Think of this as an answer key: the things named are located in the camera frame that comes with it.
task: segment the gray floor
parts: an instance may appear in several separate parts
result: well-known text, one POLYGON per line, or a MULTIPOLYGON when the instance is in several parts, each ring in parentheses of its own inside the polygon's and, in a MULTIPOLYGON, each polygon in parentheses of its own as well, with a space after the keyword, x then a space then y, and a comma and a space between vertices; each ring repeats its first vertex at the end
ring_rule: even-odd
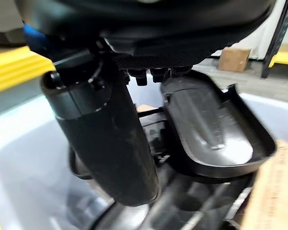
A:
POLYGON ((261 79, 262 62, 251 61, 243 73, 217 69, 218 59, 206 59, 194 70, 206 73, 220 88, 237 84, 239 92, 288 102, 288 65, 275 64, 267 79, 261 79))
MULTIPOLYGON (((193 69, 206 73, 219 85, 227 88, 236 83, 239 92, 288 102, 288 65, 275 65, 268 79, 261 79, 261 62, 249 62, 243 73, 217 69, 218 59, 206 59, 193 69)), ((0 92, 0 113, 41 94, 39 78, 0 92)))

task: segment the yellow shelf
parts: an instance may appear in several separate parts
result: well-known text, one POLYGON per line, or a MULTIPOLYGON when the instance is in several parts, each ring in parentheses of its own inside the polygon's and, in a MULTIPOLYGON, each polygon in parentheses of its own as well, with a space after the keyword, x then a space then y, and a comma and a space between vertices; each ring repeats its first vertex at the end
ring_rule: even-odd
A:
POLYGON ((0 92, 54 70, 52 62, 27 46, 0 52, 0 92))
POLYGON ((275 63, 288 65, 288 45, 282 45, 278 53, 273 56, 269 68, 271 68, 275 63))

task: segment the black plastic housing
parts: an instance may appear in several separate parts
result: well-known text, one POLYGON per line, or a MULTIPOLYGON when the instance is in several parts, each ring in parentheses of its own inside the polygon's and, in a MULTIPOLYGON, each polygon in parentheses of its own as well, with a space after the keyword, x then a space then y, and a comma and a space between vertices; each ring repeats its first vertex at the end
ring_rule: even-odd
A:
POLYGON ((42 90, 92 177, 127 206, 157 198, 159 184, 149 145, 117 67, 103 65, 99 80, 60 89, 50 74, 42 77, 42 90))

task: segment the black plastic foot pedal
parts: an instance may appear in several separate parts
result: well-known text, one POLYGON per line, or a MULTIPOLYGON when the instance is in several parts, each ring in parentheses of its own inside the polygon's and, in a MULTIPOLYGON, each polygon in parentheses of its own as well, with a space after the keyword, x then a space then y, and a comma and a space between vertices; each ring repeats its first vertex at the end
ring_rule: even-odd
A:
POLYGON ((164 76, 168 73, 168 68, 155 68, 150 69, 150 73, 153 76, 153 82, 163 82, 164 76))
POLYGON ((223 93, 205 74, 191 70, 161 85, 165 110, 181 151, 171 155, 188 175, 230 178, 256 171, 276 145, 238 95, 223 93))

